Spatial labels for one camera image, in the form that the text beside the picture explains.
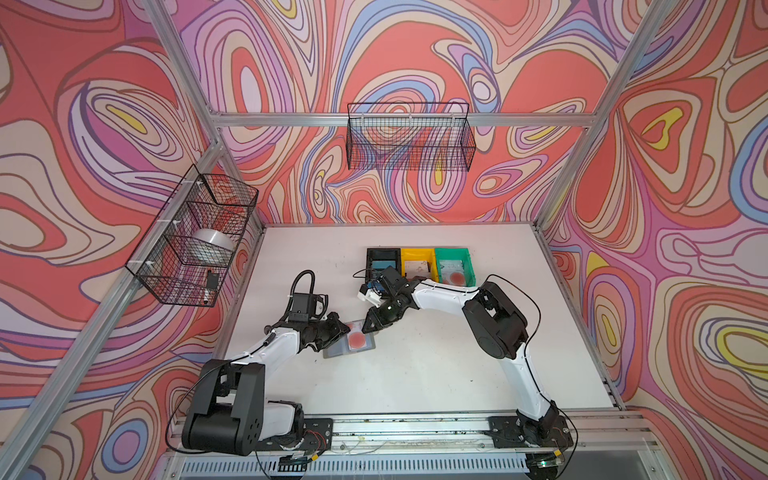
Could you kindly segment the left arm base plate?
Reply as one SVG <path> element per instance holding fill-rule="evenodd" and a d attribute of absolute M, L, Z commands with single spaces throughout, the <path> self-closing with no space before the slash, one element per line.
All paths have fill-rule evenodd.
<path fill-rule="evenodd" d="M 330 417 L 304 419 L 284 435 L 272 436 L 256 444 L 256 452 L 320 453 L 332 446 L 334 420 Z"/>

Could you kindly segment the white card with red dot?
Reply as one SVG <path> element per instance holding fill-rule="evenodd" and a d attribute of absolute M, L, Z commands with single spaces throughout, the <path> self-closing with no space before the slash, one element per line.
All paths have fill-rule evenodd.
<path fill-rule="evenodd" d="M 364 334 L 362 332 L 363 323 L 363 321 L 357 321 L 349 325 L 350 332 L 347 334 L 347 346 L 351 352 L 361 352 L 375 348 L 373 334 Z"/>

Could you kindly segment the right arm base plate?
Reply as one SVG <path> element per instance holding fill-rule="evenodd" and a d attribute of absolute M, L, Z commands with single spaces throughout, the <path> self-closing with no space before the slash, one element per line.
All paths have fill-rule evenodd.
<path fill-rule="evenodd" d="M 491 416 L 484 434 L 495 448 L 567 449 L 574 445 L 573 430 L 557 416 L 546 434 L 537 422 L 517 416 Z"/>

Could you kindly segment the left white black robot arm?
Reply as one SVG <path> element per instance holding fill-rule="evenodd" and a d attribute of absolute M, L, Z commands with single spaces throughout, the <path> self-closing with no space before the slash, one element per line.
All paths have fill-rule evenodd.
<path fill-rule="evenodd" d="M 304 425 L 301 404 L 266 398 L 267 380 L 289 360 L 309 349 L 320 353 L 350 332 L 328 296 L 314 291 L 315 272 L 293 280 L 282 316 L 265 327 L 265 337 L 238 357 L 212 359 L 193 385 L 181 433 L 186 454 L 247 456 L 262 444 L 301 448 L 313 435 Z"/>

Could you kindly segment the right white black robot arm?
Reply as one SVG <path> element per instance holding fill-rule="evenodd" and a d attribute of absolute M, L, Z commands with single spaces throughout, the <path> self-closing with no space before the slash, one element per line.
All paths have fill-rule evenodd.
<path fill-rule="evenodd" d="M 556 422 L 565 415 L 540 385 L 528 351 L 531 336 L 525 315 L 497 283 L 486 280 L 477 287 L 459 287 L 408 280 L 388 267 L 360 286 L 358 298 L 370 304 L 363 324 L 366 334 L 392 326 L 410 309 L 464 317 L 480 349 L 500 361 L 519 395 L 515 426 L 521 440 L 543 446 L 553 439 Z"/>

